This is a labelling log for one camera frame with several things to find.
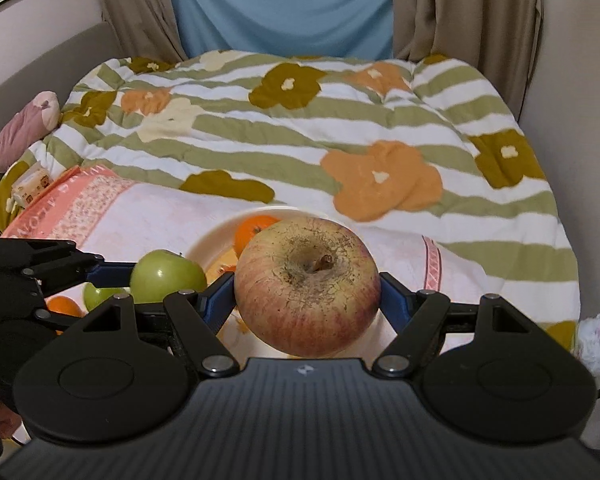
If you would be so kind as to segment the small patterned tissue pack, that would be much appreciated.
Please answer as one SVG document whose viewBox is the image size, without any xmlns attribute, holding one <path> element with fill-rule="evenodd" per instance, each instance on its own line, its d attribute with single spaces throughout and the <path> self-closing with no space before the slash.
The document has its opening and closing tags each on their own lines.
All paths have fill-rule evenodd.
<svg viewBox="0 0 600 480">
<path fill-rule="evenodd" d="M 27 208 L 53 182 L 50 173 L 38 162 L 29 167 L 12 185 L 12 199 Z"/>
</svg>

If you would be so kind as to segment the cream oval bowl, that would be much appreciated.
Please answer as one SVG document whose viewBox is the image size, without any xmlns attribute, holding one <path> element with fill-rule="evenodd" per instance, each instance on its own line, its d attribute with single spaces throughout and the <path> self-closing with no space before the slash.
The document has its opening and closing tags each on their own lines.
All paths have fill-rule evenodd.
<svg viewBox="0 0 600 480">
<path fill-rule="evenodd" d="M 251 217 L 259 216 L 271 216 L 277 219 L 301 216 L 325 217 L 319 212 L 291 206 L 266 206 L 239 211 L 237 214 L 223 218 L 210 231 L 204 233 L 187 253 L 189 259 L 199 263 L 206 271 L 209 285 L 221 276 L 223 269 L 234 266 L 237 262 L 234 252 L 234 236 L 238 226 Z M 242 365 L 245 365 L 249 358 L 297 359 L 297 356 L 280 352 L 258 338 L 244 323 L 237 309 L 232 311 L 216 336 Z M 362 358 L 367 365 L 370 365 L 395 336 L 396 331 L 386 318 L 378 313 L 373 324 L 361 338 L 358 338 L 348 348 L 331 354 L 330 357 Z"/>
</svg>

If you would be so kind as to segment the green striped floral quilt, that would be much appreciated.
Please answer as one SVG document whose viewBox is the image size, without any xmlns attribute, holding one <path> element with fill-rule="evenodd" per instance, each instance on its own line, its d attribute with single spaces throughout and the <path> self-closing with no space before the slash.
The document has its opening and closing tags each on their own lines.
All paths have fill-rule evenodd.
<svg viewBox="0 0 600 480">
<path fill-rule="evenodd" d="M 84 75 L 57 128 L 0 181 L 104 166 L 132 181 L 291 206 L 426 236 L 572 348 L 578 266 L 516 119 L 467 63 L 210 51 L 176 64 L 110 58 Z"/>
</svg>

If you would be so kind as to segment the green apple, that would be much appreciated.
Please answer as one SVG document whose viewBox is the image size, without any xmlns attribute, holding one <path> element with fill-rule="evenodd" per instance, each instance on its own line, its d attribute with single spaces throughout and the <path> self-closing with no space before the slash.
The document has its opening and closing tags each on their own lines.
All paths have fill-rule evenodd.
<svg viewBox="0 0 600 480">
<path fill-rule="evenodd" d="M 126 294 L 127 292 L 123 287 L 96 287 L 87 282 L 82 292 L 83 304 L 85 309 L 91 312 L 111 296 Z"/>
<path fill-rule="evenodd" d="M 202 267 L 175 252 L 156 249 L 135 263 L 130 292 L 137 304 L 154 304 L 180 290 L 203 292 L 208 286 Z"/>
</svg>

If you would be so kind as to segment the beige curtain right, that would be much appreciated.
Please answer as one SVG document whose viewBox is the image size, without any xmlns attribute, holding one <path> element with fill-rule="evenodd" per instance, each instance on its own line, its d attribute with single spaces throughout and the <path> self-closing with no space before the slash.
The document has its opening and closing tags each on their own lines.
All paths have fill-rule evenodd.
<svg viewBox="0 0 600 480">
<path fill-rule="evenodd" d="M 393 55 L 442 54 L 474 66 L 518 117 L 531 80 L 543 0 L 392 0 Z"/>
</svg>

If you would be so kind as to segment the large red-yellow apple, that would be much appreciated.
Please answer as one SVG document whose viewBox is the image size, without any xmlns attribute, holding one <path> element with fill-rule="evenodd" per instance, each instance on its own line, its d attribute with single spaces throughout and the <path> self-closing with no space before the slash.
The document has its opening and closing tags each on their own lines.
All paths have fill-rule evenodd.
<svg viewBox="0 0 600 480">
<path fill-rule="evenodd" d="M 280 352 L 321 358 L 354 344 L 372 325 L 380 276 L 362 240 L 340 223 L 302 216 L 255 235 L 234 274 L 237 309 Z"/>
</svg>

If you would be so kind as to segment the pink plush toy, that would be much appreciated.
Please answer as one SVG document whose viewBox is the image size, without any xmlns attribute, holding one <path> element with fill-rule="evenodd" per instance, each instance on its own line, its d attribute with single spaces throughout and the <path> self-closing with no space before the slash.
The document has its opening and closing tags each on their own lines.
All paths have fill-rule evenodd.
<svg viewBox="0 0 600 480">
<path fill-rule="evenodd" d="M 38 93 L 0 131 L 0 174 L 12 166 L 31 144 L 54 131 L 61 118 L 56 93 Z"/>
</svg>

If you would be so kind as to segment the mandarin in bowl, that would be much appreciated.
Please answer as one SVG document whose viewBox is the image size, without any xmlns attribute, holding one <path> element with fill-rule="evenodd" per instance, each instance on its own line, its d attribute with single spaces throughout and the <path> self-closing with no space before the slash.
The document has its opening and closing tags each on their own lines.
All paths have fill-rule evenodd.
<svg viewBox="0 0 600 480">
<path fill-rule="evenodd" d="M 240 257 L 253 237 L 277 222 L 279 222 L 279 218 L 268 214 L 258 214 L 244 220 L 234 232 L 233 248 L 236 257 Z"/>
</svg>

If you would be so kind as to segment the pink white floral towel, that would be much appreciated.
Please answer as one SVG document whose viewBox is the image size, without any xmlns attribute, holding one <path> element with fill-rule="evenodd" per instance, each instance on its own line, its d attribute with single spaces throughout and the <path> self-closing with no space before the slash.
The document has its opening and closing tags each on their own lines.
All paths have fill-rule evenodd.
<svg viewBox="0 0 600 480">
<path fill-rule="evenodd" d="M 235 224 L 256 214 L 283 219 L 299 212 L 132 181 L 94 166 L 64 172 L 3 234 L 73 240 L 84 252 L 109 261 L 136 261 L 154 249 L 166 249 L 198 262 L 213 281 L 216 262 L 232 244 Z M 365 243 L 379 270 L 414 292 L 430 288 L 465 304 L 484 292 L 486 274 L 478 264 L 426 236 L 355 223 L 348 227 Z"/>
</svg>

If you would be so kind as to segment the grey sofa headboard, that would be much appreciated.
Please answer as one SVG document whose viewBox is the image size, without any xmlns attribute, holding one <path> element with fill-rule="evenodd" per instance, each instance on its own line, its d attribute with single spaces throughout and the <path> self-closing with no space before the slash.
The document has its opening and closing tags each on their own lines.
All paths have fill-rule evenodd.
<svg viewBox="0 0 600 480">
<path fill-rule="evenodd" d="M 65 102 L 92 68 L 123 55 L 114 30 L 105 22 L 50 49 L 0 84 L 0 131 L 38 92 L 53 91 Z"/>
</svg>

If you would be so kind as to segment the large orange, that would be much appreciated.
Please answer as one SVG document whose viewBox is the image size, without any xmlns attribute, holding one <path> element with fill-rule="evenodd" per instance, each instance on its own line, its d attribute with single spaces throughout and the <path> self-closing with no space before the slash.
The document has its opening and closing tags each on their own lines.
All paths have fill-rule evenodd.
<svg viewBox="0 0 600 480">
<path fill-rule="evenodd" d="M 46 306 L 48 310 L 73 316 L 74 318 L 83 318 L 85 313 L 81 307 L 70 297 L 67 296 L 53 296 L 52 298 L 46 299 Z"/>
</svg>

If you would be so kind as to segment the beige curtain left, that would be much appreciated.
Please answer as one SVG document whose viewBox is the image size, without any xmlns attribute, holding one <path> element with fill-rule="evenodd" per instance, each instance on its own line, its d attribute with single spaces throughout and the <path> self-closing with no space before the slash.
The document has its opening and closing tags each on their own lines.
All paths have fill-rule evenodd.
<svg viewBox="0 0 600 480">
<path fill-rule="evenodd" d="M 98 1 L 126 54 L 168 63 L 186 60 L 171 0 Z"/>
</svg>

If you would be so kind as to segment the white plastic bag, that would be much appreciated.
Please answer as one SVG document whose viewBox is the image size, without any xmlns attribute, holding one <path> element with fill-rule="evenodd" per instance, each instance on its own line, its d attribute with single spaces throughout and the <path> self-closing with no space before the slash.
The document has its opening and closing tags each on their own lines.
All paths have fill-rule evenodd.
<svg viewBox="0 0 600 480">
<path fill-rule="evenodd" d="M 594 377 L 600 376 L 600 313 L 579 322 L 576 356 Z"/>
</svg>

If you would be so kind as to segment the beige curtain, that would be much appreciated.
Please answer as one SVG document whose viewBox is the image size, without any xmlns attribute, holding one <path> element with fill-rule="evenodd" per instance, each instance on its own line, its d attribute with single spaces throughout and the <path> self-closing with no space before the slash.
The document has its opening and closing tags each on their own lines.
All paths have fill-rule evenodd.
<svg viewBox="0 0 600 480">
<path fill-rule="evenodd" d="M 442 54 L 474 66 L 518 117 L 531 80 L 543 0 L 392 0 L 393 55 Z"/>
<path fill-rule="evenodd" d="M 186 60 L 171 0 L 98 1 L 126 54 L 168 63 Z"/>
</svg>

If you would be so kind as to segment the blue fabric sheet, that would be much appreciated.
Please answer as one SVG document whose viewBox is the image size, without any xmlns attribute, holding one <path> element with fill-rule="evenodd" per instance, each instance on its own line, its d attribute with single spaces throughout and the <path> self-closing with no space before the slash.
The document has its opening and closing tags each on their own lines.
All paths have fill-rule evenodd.
<svg viewBox="0 0 600 480">
<path fill-rule="evenodd" d="M 392 0 L 171 0 L 189 56 L 241 50 L 283 56 L 392 58 Z"/>
</svg>

